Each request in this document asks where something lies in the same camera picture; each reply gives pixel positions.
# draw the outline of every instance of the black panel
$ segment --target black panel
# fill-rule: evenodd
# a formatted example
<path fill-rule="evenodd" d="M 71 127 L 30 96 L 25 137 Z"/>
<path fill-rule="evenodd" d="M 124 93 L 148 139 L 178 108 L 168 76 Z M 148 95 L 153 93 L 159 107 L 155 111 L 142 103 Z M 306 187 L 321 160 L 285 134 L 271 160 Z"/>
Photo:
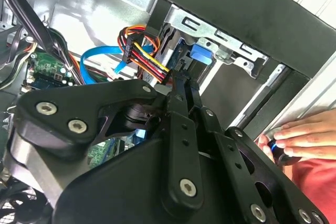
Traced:
<path fill-rule="evenodd" d="M 263 53 L 313 77 L 336 32 L 292 0 L 170 0 Z"/>
<path fill-rule="evenodd" d="M 307 84 L 308 79 L 293 71 L 284 80 L 277 91 L 259 110 L 255 117 L 244 128 L 244 132 L 255 139 L 266 128 L 268 124 L 285 108 L 285 106 L 298 94 Z"/>
<path fill-rule="evenodd" d="M 226 129 L 260 87 L 242 68 L 222 65 L 202 94 L 202 103 L 216 113 Z"/>

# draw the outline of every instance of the orange wire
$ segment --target orange wire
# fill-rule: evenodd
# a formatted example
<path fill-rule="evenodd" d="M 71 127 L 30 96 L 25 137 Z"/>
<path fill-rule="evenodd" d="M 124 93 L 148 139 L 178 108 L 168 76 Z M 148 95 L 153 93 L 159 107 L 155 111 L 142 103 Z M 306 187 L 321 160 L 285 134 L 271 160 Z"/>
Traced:
<path fill-rule="evenodd" d="M 147 67 L 145 67 L 144 65 L 141 65 L 139 62 L 137 62 L 136 60 L 134 60 L 132 58 L 130 58 L 130 59 L 131 59 L 132 62 L 134 62 L 135 64 L 137 64 L 140 68 L 144 69 L 147 73 L 149 73 L 152 77 L 154 77 L 159 83 L 162 82 L 154 74 L 152 74 Z"/>
<path fill-rule="evenodd" d="M 75 59 L 74 55 L 72 53 L 69 52 L 70 58 L 72 59 L 72 61 L 75 63 L 76 68 L 79 71 L 79 63 L 78 61 Z"/>
<path fill-rule="evenodd" d="M 126 30 L 125 30 L 125 34 L 126 34 L 127 36 L 130 35 L 130 34 L 133 34 L 134 32 L 129 33 L 129 30 L 131 30 L 131 29 L 133 29 L 133 28 L 136 28 L 136 27 L 146 28 L 146 27 L 143 26 L 143 25 L 134 25 L 134 26 L 130 26 L 130 27 L 126 28 Z M 159 50 L 159 48 L 160 48 L 160 44 L 161 44 L 159 38 L 156 38 L 157 41 L 158 41 L 158 45 L 156 45 L 156 43 L 154 42 L 154 40 L 153 40 L 152 38 L 150 38 L 150 37 L 148 37 L 148 36 L 145 36 L 145 38 L 146 38 L 147 40 L 149 40 L 150 43 L 152 43 L 152 45 L 153 45 L 153 47 L 154 47 L 154 53 L 156 53 L 156 52 Z"/>
<path fill-rule="evenodd" d="M 126 34 L 126 35 L 128 35 L 128 31 L 129 31 L 130 29 L 133 29 L 133 28 L 135 28 L 135 27 L 142 27 L 142 28 L 146 28 L 146 27 L 145 27 L 145 26 L 143 26 L 143 25 L 134 25 L 134 26 L 130 26 L 130 27 L 126 28 L 126 30 L 125 30 L 125 34 Z"/>
<path fill-rule="evenodd" d="M 30 44 L 25 50 L 23 50 L 23 52 L 28 52 L 29 50 L 31 50 L 32 46 L 33 46 L 33 44 Z"/>

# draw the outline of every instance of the green circuit board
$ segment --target green circuit board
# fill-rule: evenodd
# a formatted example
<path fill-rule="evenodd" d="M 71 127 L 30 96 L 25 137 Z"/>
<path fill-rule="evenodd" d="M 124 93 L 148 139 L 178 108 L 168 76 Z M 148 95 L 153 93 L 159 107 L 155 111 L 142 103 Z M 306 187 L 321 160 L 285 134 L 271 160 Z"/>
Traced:
<path fill-rule="evenodd" d="M 35 56 L 36 58 L 33 59 L 35 73 L 48 76 L 58 82 L 62 82 L 66 77 L 68 77 L 69 81 L 73 81 L 71 73 L 66 70 L 64 64 L 54 57 L 44 52 L 37 52 L 35 53 Z"/>
<path fill-rule="evenodd" d="M 89 150 L 89 167 L 95 168 L 105 161 L 113 158 L 117 151 L 118 141 L 116 139 L 106 140 L 94 145 Z"/>

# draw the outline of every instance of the red shirt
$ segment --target red shirt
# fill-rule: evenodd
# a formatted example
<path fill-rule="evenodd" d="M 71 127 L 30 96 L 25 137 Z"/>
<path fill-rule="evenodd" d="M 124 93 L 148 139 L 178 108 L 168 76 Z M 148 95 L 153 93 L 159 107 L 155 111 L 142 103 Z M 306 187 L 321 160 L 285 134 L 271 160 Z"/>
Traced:
<path fill-rule="evenodd" d="M 310 159 L 293 165 L 293 182 L 336 224 L 336 161 Z"/>

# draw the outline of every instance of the yellow wire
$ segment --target yellow wire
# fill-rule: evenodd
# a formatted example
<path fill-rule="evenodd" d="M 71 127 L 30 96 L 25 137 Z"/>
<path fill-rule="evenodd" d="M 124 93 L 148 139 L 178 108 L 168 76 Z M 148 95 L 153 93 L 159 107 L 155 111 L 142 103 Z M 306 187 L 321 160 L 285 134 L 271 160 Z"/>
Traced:
<path fill-rule="evenodd" d="M 126 28 L 126 30 L 125 30 L 125 34 L 128 35 L 128 31 L 131 30 L 131 29 L 133 29 L 133 28 L 135 28 L 135 27 L 143 27 L 143 28 L 145 28 L 144 25 L 134 25 L 134 26 L 130 26 L 130 27 Z"/>
<path fill-rule="evenodd" d="M 163 70 L 169 72 L 169 69 L 166 68 L 164 65 L 162 65 L 161 63 L 159 63 L 157 60 L 155 60 L 153 57 L 151 57 L 149 54 L 147 54 L 142 47 L 140 47 L 140 45 L 137 42 L 134 42 L 134 45 L 142 52 L 142 54 L 149 60 L 153 61 L 155 64 L 157 64 L 158 66 L 160 66 L 160 68 L 162 68 Z"/>

